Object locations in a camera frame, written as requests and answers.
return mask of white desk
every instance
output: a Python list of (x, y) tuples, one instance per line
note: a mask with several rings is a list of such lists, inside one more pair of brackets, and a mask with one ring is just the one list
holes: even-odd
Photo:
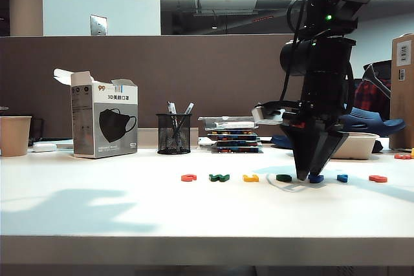
[[(321, 184), (292, 151), (137, 154), (70, 151), (1, 158), (6, 264), (412, 265), (414, 160), (331, 160)], [(195, 173), (197, 181), (181, 182)], [(230, 173), (224, 183), (209, 174)], [(258, 183), (243, 174), (256, 173)], [(349, 175), (347, 184), (336, 175)], [(386, 175), (388, 183), (368, 181)]]

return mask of gray cubicle partition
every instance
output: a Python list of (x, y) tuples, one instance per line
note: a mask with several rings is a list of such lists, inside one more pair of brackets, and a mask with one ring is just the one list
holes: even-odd
[[(232, 36), (107, 36), (0, 38), (0, 105), (10, 114), (45, 120), (44, 137), (71, 136), (69, 87), (53, 70), (91, 71), (98, 81), (127, 78), (139, 88), (139, 127), (156, 127), (174, 101), (199, 116), (249, 116), (258, 102), (278, 100), (279, 63), (288, 34)], [(286, 99), (299, 99), (302, 78), (291, 77)], [(259, 134), (280, 133), (262, 126)]]

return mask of stack of trays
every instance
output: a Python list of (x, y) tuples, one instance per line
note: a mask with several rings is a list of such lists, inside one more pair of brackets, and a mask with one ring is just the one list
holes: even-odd
[(213, 153), (261, 153), (261, 142), (252, 129), (257, 128), (252, 117), (200, 117), (205, 122), (209, 139), (215, 141)]

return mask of light switch plate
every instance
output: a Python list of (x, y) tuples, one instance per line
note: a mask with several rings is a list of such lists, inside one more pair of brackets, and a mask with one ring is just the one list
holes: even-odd
[(107, 30), (106, 17), (91, 15), (91, 36), (106, 36)]

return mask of red plaid shirt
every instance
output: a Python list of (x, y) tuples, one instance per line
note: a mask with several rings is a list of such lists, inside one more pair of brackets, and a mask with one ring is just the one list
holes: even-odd
[[(391, 89), (391, 80), (380, 79), (380, 81)], [(354, 107), (379, 112), (383, 119), (389, 119), (389, 99), (371, 82), (363, 81), (356, 88)]]

